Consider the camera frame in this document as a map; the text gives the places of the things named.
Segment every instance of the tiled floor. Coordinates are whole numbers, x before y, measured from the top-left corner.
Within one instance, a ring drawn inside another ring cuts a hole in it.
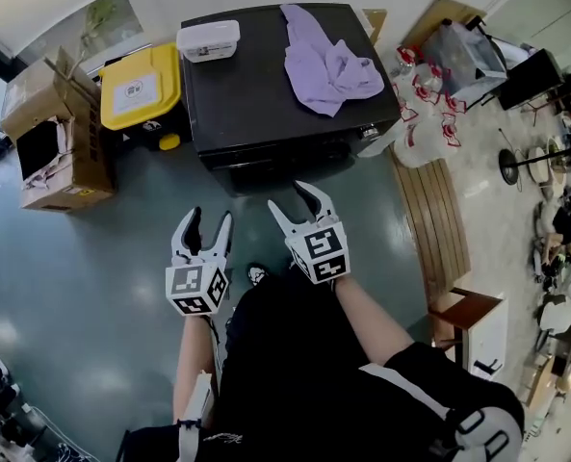
[[[542,193],[526,167],[520,168],[522,192],[504,182],[497,155],[509,146],[498,129],[515,149],[525,151],[559,133],[551,108],[541,110],[532,125],[533,113],[504,112],[496,100],[477,106],[459,119],[462,147],[448,159],[472,267],[457,284],[508,300],[507,358],[497,380],[515,392],[537,334],[532,314],[541,288],[533,282],[529,259],[532,210]]]

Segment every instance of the wooden bench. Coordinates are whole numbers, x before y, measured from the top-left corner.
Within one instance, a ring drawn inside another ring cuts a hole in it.
[[[401,164],[392,148],[385,152],[396,174],[432,307],[471,270],[452,176],[444,160],[412,169]]]

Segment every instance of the cardboard box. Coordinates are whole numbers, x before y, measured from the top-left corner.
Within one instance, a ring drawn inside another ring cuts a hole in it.
[[[98,111],[78,114],[88,122],[50,118],[19,138],[22,208],[70,212],[116,192],[101,147]]]
[[[87,105],[98,107],[99,87],[60,48],[53,70],[46,60],[31,64],[7,84],[0,125],[13,143],[51,117],[83,122]]]

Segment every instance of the black speaker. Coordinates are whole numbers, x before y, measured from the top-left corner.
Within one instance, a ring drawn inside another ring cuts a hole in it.
[[[499,102],[504,110],[535,99],[562,82],[561,70],[548,50],[539,50],[514,67],[509,79],[499,86]]]

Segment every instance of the sneaker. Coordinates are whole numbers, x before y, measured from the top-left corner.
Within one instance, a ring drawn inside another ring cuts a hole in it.
[[[248,264],[247,275],[248,280],[253,285],[253,287],[255,287],[264,277],[270,275],[270,273],[268,272],[268,269],[266,269],[263,265],[252,263]]]

